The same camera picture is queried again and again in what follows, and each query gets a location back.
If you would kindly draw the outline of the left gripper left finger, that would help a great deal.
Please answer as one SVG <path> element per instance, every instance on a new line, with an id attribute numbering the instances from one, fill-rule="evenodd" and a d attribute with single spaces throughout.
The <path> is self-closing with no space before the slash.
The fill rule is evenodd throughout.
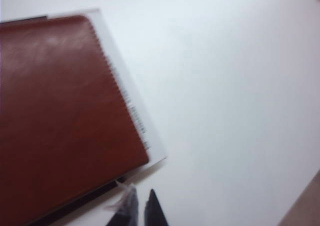
<path id="1" fill-rule="evenodd" d="M 107 226 L 137 226 L 139 216 L 139 201 L 134 184 L 118 184 L 123 190 L 121 198 L 112 205 L 107 205 L 107 211 L 114 212 Z"/>

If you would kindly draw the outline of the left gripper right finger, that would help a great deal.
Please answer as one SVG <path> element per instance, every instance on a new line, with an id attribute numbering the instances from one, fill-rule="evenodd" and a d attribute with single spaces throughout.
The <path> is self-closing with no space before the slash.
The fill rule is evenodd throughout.
<path id="1" fill-rule="evenodd" d="M 145 204 L 144 225 L 169 226 L 157 195 L 153 189 L 150 190 L 148 200 Z"/>

